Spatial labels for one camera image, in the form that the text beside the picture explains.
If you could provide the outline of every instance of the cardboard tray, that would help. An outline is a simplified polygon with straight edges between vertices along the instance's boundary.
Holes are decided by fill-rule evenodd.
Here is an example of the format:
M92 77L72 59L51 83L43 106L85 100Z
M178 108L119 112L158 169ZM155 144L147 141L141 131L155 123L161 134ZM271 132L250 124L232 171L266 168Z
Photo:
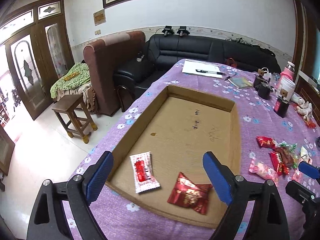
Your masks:
M161 187L135 193L130 155L151 152ZM234 174L240 172L241 136L236 104L228 99L167 86L151 102L113 150L106 185L140 207L196 226L216 228L226 211L212 189L207 215L167 203L179 172L195 184L211 183L202 165L212 151Z

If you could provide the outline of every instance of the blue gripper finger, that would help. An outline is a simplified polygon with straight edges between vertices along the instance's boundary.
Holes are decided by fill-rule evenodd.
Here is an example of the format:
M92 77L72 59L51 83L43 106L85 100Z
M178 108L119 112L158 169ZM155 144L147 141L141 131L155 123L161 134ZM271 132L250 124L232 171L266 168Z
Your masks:
M113 167L113 155L111 152L104 152L97 163L94 165L93 174L86 185L86 199L90 204L97 200Z
M230 184L226 181L217 167L213 153L205 153L202 158L202 163L219 199L227 205L230 205L232 202Z
M307 176L309 176L312 179L319 179L320 178L319 169L316 168L315 166L312 166L309 163L306 163L305 161L300 162L298 168L299 168L299 171L306 174Z

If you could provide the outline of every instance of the green blanket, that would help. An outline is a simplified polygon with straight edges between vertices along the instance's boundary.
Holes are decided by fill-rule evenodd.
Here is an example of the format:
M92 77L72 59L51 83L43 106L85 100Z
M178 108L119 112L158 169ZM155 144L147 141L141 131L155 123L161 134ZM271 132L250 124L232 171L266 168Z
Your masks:
M66 76L71 75L72 73L79 72L80 75L72 78L69 81L64 81L63 78ZM89 67L86 63L76 63L69 72L60 78L57 82L54 83L54 85L50 89L51 97L56 98L57 97L57 91L60 90L71 90L76 89L83 84L90 81L90 74L89 74Z

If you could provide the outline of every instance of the metal screw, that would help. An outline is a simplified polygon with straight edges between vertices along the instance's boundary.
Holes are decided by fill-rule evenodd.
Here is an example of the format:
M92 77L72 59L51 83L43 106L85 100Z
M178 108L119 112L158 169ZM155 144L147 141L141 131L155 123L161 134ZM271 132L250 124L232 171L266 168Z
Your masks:
M81 179L82 179L82 176L80 174L77 174L77 175L73 176L73 180L74 181L79 181Z
M268 184L269 186L273 186L275 183L273 182L273 180L268 179L268 180L267 180L267 184Z
M49 179L46 179L44 182L43 182L43 185L44 186L48 186L50 184L50 180Z
M236 176L236 181L241 182L241 181L243 181L243 180L244 180L244 178L243 178L241 175L237 175L237 176Z

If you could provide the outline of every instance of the notebook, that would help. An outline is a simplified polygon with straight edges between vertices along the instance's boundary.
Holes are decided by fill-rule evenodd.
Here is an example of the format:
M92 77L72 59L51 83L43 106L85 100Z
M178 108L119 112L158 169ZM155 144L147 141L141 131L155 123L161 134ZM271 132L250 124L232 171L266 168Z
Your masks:
M204 70L204 71L220 72L219 66L215 65L214 63L209 63L209 62L207 63L207 62L188 59L188 60L185 60L184 62L182 73L206 76L206 77L222 78L222 75L217 75L212 73L200 73L200 72L197 72L196 69Z
M251 84L245 77L229 78L229 81L239 89L252 88L253 87L253 84Z

